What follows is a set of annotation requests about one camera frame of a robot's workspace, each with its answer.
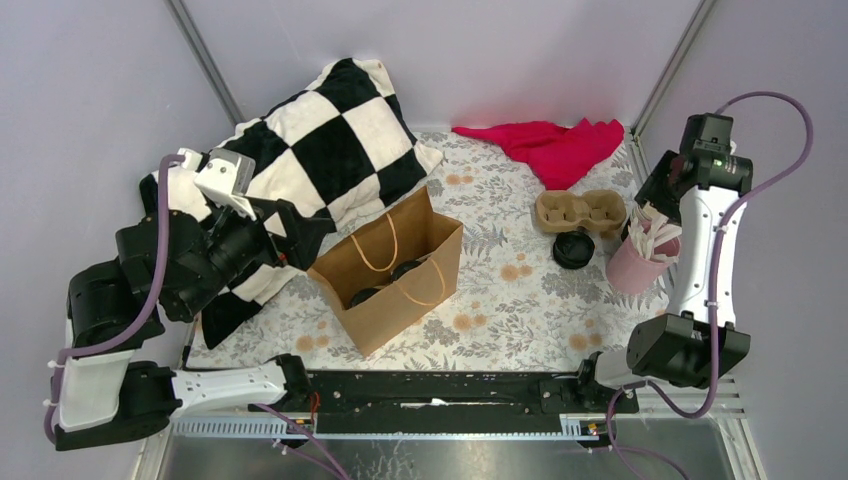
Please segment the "floral patterned table mat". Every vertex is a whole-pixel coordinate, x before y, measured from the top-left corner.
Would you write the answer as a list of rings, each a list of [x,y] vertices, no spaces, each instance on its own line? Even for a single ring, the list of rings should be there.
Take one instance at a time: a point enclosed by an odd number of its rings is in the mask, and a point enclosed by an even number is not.
[[[599,237],[582,269],[552,260],[553,239],[535,222],[542,187],[527,166],[453,133],[420,140],[444,155],[427,180],[434,209],[464,226],[454,295],[366,356],[319,285],[297,275],[217,347],[195,335],[187,366],[239,368],[292,353],[310,369],[569,371],[590,353],[624,345],[636,324],[663,311],[662,281],[638,296],[609,285],[616,236]]]

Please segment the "black white checkered blanket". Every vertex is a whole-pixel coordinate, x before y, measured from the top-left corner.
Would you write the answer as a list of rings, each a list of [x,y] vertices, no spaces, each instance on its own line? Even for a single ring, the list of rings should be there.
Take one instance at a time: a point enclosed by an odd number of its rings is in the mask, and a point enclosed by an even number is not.
[[[305,220],[332,219],[336,232],[348,222],[387,208],[442,162],[441,151],[419,143],[403,120],[388,70],[379,60],[346,58],[327,65],[305,90],[266,115],[238,124],[219,149],[254,160],[247,197],[283,200]],[[194,181],[209,170],[210,152],[194,170],[168,173],[169,209],[193,216],[211,232],[222,210]],[[193,321],[201,312],[208,348],[261,311],[295,275],[253,259],[183,313],[163,287],[159,303],[170,321]]]

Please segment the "black paper coffee cup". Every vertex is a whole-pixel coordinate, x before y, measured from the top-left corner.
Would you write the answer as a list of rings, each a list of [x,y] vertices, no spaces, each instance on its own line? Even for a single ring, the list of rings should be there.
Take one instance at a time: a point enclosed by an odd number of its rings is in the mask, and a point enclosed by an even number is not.
[[[390,274],[390,281],[396,282],[400,278],[402,278],[408,272],[418,268],[422,262],[420,260],[409,260],[400,263],[396,268],[394,268]]]

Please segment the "pink straw holder cup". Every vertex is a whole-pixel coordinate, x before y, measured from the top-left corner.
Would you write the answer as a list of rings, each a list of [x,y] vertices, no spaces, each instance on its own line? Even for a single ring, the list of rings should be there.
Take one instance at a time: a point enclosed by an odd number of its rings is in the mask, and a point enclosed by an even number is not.
[[[639,225],[633,223],[627,229],[628,236],[606,266],[606,278],[612,287],[627,295],[638,295],[653,285],[679,258],[680,228],[676,227],[676,230],[674,237],[665,232],[652,237],[652,250],[645,256],[650,227],[644,222]]]

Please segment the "red cloth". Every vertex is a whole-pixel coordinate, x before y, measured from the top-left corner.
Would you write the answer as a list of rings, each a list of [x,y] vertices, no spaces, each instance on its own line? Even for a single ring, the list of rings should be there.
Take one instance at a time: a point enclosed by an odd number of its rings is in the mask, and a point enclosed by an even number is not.
[[[511,160],[527,165],[548,190],[567,190],[599,163],[612,157],[625,139],[616,121],[574,127],[547,121],[508,123],[488,128],[454,127],[458,135],[492,143]]]

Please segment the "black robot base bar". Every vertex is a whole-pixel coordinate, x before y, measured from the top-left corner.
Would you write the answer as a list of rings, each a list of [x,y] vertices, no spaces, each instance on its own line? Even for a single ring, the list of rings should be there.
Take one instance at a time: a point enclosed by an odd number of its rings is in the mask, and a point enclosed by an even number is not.
[[[291,354],[270,360],[284,374],[277,412],[295,414],[323,437],[377,439],[567,439],[605,437],[604,417],[635,414],[635,395],[617,395],[578,372],[309,370]]]

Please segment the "brown paper bag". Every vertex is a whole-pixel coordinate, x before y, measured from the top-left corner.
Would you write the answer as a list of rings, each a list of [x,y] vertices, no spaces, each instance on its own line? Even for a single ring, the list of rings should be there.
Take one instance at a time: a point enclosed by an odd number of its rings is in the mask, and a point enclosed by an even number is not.
[[[463,234],[422,187],[330,248],[307,275],[367,357],[456,292]]]

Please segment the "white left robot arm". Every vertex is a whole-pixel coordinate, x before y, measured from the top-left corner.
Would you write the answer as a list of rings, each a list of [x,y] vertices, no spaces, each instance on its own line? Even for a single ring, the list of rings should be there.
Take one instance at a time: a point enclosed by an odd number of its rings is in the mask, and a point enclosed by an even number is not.
[[[281,354],[241,369],[186,372],[137,361],[164,321],[189,322],[234,280],[262,266],[305,268],[334,222],[285,200],[231,208],[208,223],[159,210],[116,235],[118,254],[68,287],[66,345],[53,364],[45,431],[59,451],[140,440],[184,414],[246,405],[296,411],[311,384],[302,360]]]

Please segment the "brown cardboard cup carrier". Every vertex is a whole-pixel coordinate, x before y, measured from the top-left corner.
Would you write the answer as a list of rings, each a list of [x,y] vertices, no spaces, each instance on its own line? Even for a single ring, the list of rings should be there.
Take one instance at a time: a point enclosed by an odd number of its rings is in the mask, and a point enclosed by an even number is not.
[[[577,195],[547,190],[535,200],[536,222],[545,233],[585,229],[595,233],[618,231],[628,219],[623,198],[612,190],[590,190]]]

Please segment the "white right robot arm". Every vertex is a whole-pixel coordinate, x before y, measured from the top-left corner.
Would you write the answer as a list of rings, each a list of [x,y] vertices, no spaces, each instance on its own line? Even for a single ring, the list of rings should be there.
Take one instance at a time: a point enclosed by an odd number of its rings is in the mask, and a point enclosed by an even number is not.
[[[688,118],[678,151],[667,151],[637,193],[682,229],[681,251],[666,313],[638,324],[625,348],[584,360],[573,386],[575,402],[597,412],[613,391],[658,379],[709,390],[748,354],[751,338],[736,330],[732,271],[751,189],[750,159],[733,155],[732,118]]]

